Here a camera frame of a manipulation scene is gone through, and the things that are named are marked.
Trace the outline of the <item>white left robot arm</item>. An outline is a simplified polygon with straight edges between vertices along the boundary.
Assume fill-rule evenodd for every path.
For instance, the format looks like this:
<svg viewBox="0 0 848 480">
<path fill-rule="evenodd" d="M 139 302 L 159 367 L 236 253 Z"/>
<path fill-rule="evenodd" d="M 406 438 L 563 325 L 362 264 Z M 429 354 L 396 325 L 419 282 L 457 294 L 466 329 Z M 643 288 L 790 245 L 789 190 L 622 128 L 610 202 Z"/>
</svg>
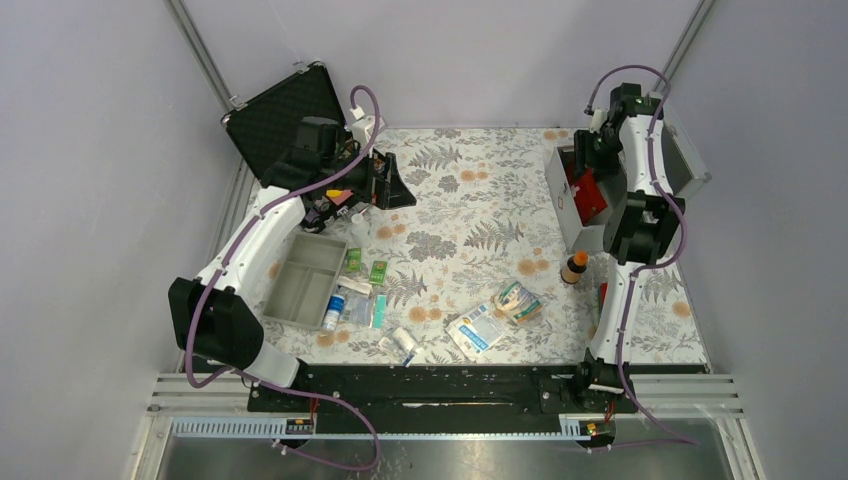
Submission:
<svg viewBox="0 0 848 480">
<path fill-rule="evenodd" d="M 307 404 L 311 387 L 297 375 L 299 358 L 277 347 L 263 323 L 323 326 L 348 251 L 345 240 L 323 234 L 328 218 L 361 204 L 415 204 L 394 156 L 374 147 L 381 131 L 377 114 L 350 127 L 303 118 L 222 250 L 195 276 L 174 280 L 168 302 L 188 376 L 195 360 L 210 360 L 272 387 L 285 410 Z"/>
</svg>

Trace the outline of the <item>red first aid pouch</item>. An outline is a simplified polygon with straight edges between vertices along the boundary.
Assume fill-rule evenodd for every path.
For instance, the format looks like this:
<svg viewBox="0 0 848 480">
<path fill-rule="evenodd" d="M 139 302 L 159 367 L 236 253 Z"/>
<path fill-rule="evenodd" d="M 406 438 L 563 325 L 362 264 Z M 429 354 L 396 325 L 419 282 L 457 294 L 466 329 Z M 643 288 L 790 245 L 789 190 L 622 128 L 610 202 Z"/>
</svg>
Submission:
<svg viewBox="0 0 848 480">
<path fill-rule="evenodd" d="M 588 226 L 594 218 L 607 209 L 608 203 L 591 169 L 578 176 L 576 167 L 571 165 L 566 171 L 566 177 L 572 189 L 572 197 L 579 219 L 583 226 Z"/>
</svg>

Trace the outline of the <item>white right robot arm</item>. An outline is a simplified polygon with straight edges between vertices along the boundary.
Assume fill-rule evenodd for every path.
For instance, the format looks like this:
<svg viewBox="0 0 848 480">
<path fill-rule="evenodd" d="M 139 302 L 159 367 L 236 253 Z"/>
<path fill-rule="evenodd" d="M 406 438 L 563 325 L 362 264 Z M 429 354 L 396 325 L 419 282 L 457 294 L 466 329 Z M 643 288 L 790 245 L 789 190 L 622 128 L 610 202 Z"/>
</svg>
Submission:
<svg viewBox="0 0 848 480">
<path fill-rule="evenodd" d="M 661 152 L 664 102 L 623 83 L 609 108 L 576 132 L 574 174 L 623 176 L 626 187 L 603 229 L 609 256 L 607 290 L 597 331 L 572 380 L 583 410 L 597 412 L 630 394 L 627 366 L 631 328 L 644 282 L 640 275 L 670 264 L 666 252 L 677 235 L 685 202 L 672 194 Z"/>
</svg>

